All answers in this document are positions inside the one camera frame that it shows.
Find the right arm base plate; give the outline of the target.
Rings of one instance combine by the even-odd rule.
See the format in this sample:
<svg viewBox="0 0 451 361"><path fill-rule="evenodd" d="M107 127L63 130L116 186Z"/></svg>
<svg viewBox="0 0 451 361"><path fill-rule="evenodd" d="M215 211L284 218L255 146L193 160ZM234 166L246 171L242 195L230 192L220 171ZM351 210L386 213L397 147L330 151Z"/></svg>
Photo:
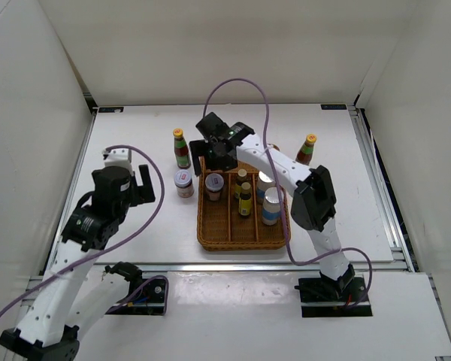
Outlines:
<svg viewBox="0 0 451 361"><path fill-rule="evenodd" d="M320 278L299 278L295 289L299 292L303 318L372 317L363 277L355 277L345 291L337 296Z"/></svg>

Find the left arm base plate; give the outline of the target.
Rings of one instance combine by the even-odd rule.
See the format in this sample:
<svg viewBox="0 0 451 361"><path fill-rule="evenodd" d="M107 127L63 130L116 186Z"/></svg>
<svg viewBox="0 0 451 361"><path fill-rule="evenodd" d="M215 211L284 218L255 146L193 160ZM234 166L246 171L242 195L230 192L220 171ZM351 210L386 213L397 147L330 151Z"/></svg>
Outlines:
<svg viewBox="0 0 451 361"><path fill-rule="evenodd" d="M164 316L168 306L169 282L166 276L143 275L130 282L127 297L107 315Z"/></svg>

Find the silver lid jar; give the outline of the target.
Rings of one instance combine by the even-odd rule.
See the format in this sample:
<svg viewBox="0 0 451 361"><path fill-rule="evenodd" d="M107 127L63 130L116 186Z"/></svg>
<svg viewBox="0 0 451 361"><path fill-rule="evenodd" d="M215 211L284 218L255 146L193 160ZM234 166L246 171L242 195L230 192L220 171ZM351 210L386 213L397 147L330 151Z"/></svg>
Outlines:
<svg viewBox="0 0 451 361"><path fill-rule="evenodd" d="M181 198L189 198L194 193L192 175L186 169L179 170L174 176L177 194Z"/></svg>
<svg viewBox="0 0 451 361"><path fill-rule="evenodd" d="M222 175L217 173L211 173L205 178L204 185L210 201L216 202L220 200L224 183Z"/></svg>

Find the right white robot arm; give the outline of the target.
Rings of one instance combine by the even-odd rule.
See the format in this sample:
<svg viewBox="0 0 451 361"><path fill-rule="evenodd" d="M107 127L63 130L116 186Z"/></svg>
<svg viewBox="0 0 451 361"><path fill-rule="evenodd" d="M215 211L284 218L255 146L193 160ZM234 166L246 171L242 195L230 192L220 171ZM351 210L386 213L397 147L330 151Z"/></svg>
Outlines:
<svg viewBox="0 0 451 361"><path fill-rule="evenodd" d="M196 124L202 139L191 141L189 150L194 173L202 169L228 171L246 163L274 179L281 190L292 197L290 215L306 230L317 253L322 291L338 301L350 291L355 272L342 251L335 227L337 201L329 170L320 165L311 168L296 162L242 122L228 126L214 112Z"/></svg>

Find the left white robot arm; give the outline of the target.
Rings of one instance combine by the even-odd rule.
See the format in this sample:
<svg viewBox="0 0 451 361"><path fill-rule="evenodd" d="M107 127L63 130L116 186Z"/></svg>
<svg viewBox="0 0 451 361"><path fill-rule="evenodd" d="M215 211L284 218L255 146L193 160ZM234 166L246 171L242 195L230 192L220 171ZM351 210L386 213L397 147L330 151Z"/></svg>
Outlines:
<svg viewBox="0 0 451 361"><path fill-rule="evenodd" d="M107 250L130 208L156 198L147 165L138 185L130 165L109 165L92 172L93 191L77 203L62 231L53 266L28 313L0 335L0 345L27 360L73 360L80 342L102 316L140 297L146 280L129 262L105 268L104 280L81 300L77 294L95 259Z"/></svg>

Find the white blue canister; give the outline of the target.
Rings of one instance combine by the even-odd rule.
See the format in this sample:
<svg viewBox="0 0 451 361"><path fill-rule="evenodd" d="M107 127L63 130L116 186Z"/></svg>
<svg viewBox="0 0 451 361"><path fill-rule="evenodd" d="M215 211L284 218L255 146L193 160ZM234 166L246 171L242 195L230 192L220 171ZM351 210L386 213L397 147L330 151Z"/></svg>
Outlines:
<svg viewBox="0 0 451 361"><path fill-rule="evenodd" d="M256 198L259 204L263 203L265 192L272 187L275 187L275 181L260 171L256 181Z"/></svg>
<svg viewBox="0 0 451 361"><path fill-rule="evenodd" d="M280 219L280 214L280 200L277 188L268 188L262 201L262 222L267 226L272 226Z"/></svg>

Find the small yellow label bottle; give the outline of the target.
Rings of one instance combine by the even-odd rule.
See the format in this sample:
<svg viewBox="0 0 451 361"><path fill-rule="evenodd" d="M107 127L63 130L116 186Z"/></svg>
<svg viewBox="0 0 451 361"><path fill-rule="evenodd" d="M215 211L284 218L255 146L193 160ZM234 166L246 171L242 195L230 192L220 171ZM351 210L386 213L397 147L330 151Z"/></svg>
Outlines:
<svg viewBox="0 0 451 361"><path fill-rule="evenodd" d="M239 195L238 212L242 217L248 217L251 214L252 208L252 186L249 182L241 184L241 191Z"/></svg>

